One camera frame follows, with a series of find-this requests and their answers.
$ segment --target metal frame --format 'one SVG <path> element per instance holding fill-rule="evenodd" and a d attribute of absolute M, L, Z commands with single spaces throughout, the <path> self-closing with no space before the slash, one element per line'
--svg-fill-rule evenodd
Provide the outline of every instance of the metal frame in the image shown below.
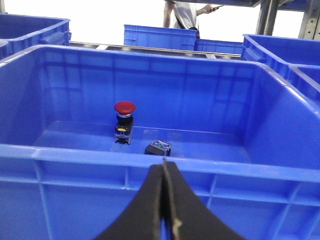
<path fill-rule="evenodd" d="M 181 2 L 199 3 L 199 4 L 218 4 L 238 7 L 255 7 L 260 0 L 179 0 Z"/>
<path fill-rule="evenodd" d="M 281 4 L 278 10 L 305 12 L 307 7 L 307 0 L 293 0 Z"/>
<path fill-rule="evenodd" d="M 299 32 L 300 39 L 320 40 L 320 1 L 308 0 Z"/>
<path fill-rule="evenodd" d="M 0 0 L 0 13 L 5 13 L 5 0 Z"/>
<path fill-rule="evenodd" d="M 256 34 L 272 35 L 276 22 L 279 0 L 262 0 Z"/>

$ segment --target person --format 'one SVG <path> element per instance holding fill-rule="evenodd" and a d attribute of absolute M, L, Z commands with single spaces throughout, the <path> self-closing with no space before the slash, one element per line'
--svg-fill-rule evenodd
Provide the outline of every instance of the person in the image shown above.
<path fill-rule="evenodd" d="M 193 29 L 198 30 L 199 24 L 197 16 L 201 14 L 210 14 L 217 8 L 212 7 L 211 4 L 205 5 L 203 8 L 197 10 L 196 3 L 185 1 L 165 0 L 163 26 L 169 28 L 171 21 L 174 21 L 174 28 L 176 29 Z"/>

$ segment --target smartphone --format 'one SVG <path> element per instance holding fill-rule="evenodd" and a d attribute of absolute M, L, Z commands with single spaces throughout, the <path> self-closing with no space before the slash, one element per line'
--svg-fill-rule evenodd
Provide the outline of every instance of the smartphone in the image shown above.
<path fill-rule="evenodd" d="M 217 9 L 219 9 L 219 8 L 223 7 L 223 6 L 224 6 L 224 5 L 215 6 L 215 7 L 213 7 L 212 9 L 213 9 L 213 10 L 217 10 Z"/>

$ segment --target red mushroom button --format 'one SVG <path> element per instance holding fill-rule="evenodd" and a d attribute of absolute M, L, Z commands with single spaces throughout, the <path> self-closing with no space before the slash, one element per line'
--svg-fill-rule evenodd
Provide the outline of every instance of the red mushroom button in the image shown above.
<path fill-rule="evenodd" d="M 136 105 L 131 101 L 118 101 L 114 105 L 114 110 L 121 115 L 128 115 L 132 114 L 136 110 Z"/>

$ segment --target metal pole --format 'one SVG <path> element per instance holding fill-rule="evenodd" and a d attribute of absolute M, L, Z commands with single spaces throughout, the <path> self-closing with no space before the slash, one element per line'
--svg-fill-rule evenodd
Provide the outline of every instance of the metal pole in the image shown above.
<path fill-rule="evenodd" d="M 256 34 L 272 35 L 276 22 L 279 0 L 262 0 Z"/>
<path fill-rule="evenodd" d="M 320 40 L 320 1 L 308 0 L 299 32 L 300 39 Z"/>
<path fill-rule="evenodd" d="M 5 0 L 0 0 L 0 13 L 5 13 Z"/>

